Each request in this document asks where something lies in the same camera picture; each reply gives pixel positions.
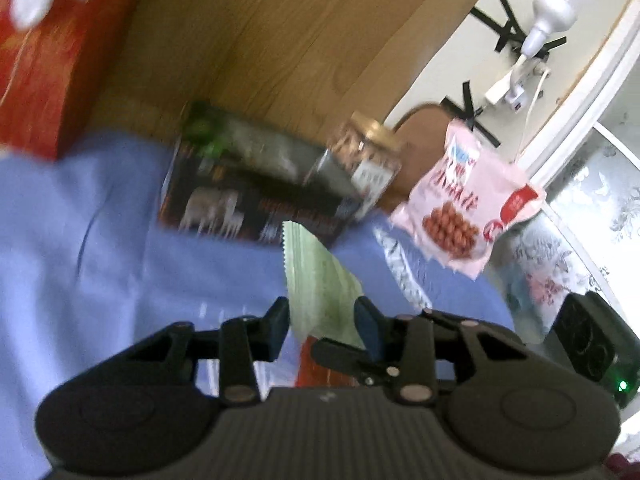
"white light bulb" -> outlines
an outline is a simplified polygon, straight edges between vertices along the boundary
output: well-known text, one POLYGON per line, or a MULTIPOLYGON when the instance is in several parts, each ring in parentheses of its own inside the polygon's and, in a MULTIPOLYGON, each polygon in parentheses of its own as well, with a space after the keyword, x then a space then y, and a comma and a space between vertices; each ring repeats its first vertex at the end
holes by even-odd
POLYGON ((524 56, 533 57, 554 32, 571 28, 578 18, 578 0, 533 0, 535 22, 522 45, 524 56))

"pink snack bag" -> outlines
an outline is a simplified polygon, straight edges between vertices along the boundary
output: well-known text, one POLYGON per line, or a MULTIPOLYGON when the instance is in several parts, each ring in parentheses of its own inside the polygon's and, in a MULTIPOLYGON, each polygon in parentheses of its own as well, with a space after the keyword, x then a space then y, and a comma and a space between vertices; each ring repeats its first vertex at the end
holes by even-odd
POLYGON ((546 193, 524 172, 482 147, 460 121, 449 123, 445 155, 391 214, 427 256, 476 279, 495 240, 532 218, 546 193))

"clear plastic jar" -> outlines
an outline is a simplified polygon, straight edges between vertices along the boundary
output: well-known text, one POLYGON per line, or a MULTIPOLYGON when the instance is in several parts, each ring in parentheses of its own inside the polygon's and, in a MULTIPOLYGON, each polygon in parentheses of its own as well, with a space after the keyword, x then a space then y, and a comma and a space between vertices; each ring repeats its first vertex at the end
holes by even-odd
POLYGON ((361 219, 376 205, 380 196, 402 167, 402 144, 393 132, 374 119, 354 112, 327 142, 327 147, 351 176, 363 197, 355 218, 361 219))

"green packet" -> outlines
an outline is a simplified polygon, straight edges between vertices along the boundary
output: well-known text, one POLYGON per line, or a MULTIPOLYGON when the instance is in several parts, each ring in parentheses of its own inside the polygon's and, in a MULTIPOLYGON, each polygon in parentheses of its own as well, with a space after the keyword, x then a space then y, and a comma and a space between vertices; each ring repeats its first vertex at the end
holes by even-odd
POLYGON ((364 348, 353 320, 362 284, 302 225, 283 222, 283 233, 291 326, 298 341, 329 337, 364 348))

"blue fabric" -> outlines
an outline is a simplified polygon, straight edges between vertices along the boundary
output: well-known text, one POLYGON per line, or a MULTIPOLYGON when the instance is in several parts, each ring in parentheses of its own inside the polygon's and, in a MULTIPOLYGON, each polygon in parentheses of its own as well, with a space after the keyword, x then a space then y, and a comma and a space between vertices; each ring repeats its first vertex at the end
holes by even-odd
MULTIPOLYGON (((0 476, 33 480, 48 469, 33 431, 38 403, 82 370, 176 320, 199 330, 261 315, 286 295, 282 250, 195 238, 156 227, 170 152, 124 134, 94 134, 56 164, 0 160, 0 476)), ((373 215, 334 253, 386 313, 411 312, 373 234, 373 215)), ((512 328, 507 307, 480 277, 425 262, 403 242, 437 309, 512 328)), ((258 371, 290 383, 298 346, 258 371)), ((209 387, 206 367, 198 385, 209 387)))

